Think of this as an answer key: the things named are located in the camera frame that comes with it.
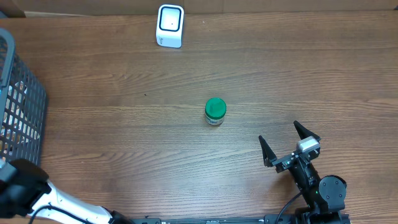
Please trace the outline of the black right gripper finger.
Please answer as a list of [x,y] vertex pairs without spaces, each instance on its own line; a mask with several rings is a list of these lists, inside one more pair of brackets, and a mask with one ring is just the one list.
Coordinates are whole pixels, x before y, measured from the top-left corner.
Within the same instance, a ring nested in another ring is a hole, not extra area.
[[313,133],[309,129],[305,128],[302,124],[300,124],[297,120],[294,121],[294,126],[295,129],[300,137],[301,140],[308,138],[308,137],[313,137],[315,140],[320,141],[321,137],[318,136],[317,134]]
[[262,136],[259,136],[259,142],[261,144],[264,165],[266,167],[274,166],[273,163],[277,160],[277,156]]

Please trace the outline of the green-lid jar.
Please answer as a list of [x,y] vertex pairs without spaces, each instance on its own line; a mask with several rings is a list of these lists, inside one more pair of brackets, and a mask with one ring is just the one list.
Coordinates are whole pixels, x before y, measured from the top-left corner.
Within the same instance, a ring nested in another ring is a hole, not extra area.
[[210,98],[205,105],[205,119],[210,125],[217,126],[224,121],[226,103],[221,98]]

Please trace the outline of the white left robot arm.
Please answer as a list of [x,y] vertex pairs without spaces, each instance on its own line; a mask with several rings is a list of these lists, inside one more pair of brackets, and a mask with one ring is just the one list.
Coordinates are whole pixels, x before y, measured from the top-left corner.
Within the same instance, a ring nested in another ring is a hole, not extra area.
[[27,159],[1,160],[1,218],[47,218],[60,223],[128,224],[117,211],[85,203],[49,181],[49,175]]

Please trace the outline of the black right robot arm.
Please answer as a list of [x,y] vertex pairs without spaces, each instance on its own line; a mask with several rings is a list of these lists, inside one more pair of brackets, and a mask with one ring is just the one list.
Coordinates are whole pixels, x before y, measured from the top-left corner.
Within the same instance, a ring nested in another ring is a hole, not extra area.
[[294,121],[300,137],[296,150],[278,158],[266,140],[259,136],[262,156],[266,167],[276,172],[289,171],[299,193],[290,199],[277,215],[265,215],[265,223],[350,223],[345,209],[347,183],[337,175],[320,177],[312,160],[320,155],[321,137]]

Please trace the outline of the white barcode scanner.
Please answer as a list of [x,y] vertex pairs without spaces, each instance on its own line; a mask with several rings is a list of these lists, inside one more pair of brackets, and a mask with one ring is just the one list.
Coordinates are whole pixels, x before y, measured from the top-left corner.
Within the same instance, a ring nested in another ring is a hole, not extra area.
[[182,46],[184,9],[173,4],[159,7],[156,26],[156,41],[161,47],[179,49]]

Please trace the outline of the dark grey plastic basket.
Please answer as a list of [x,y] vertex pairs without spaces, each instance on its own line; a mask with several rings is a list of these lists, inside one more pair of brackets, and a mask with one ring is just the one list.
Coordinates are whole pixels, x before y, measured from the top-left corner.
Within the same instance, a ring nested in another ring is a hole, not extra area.
[[16,53],[11,33],[1,29],[1,159],[40,165],[48,98],[44,86]]

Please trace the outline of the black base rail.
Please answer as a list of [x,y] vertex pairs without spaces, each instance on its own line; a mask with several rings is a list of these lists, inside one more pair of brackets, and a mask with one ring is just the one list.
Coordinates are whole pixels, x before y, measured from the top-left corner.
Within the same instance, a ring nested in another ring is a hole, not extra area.
[[[239,217],[239,218],[192,218],[192,219],[170,219],[161,220],[160,218],[133,218],[135,224],[275,224],[278,215],[265,215],[264,217]],[[350,224],[348,215],[342,215],[342,221],[320,221],[315,220],[311,223],[342,223]],[[281,215],[278,223],[291,224],[299,223],[295,221],[294,215]]]

